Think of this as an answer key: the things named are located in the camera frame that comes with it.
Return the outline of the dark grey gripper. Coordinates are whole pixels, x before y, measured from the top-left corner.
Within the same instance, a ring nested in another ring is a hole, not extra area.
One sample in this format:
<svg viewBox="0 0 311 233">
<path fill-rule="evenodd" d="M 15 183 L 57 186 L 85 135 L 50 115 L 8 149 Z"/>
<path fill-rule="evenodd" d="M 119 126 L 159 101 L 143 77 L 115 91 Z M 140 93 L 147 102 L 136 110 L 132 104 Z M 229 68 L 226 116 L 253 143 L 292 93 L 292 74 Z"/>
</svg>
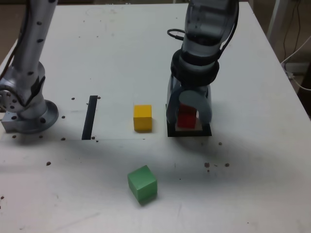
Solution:
<svg viewBox="0 0 311 233">
<path fill-rule="evenodd" d="M 199 113 L 201 124 L 210 124 L 212 119 L 211 88 L 207 86 L 195 86 L 181 84 L 171 74 L 168 84 L 166 118 L 169 124 L 177 122 L 179 102 L 195 108 Z"/>
</svg>

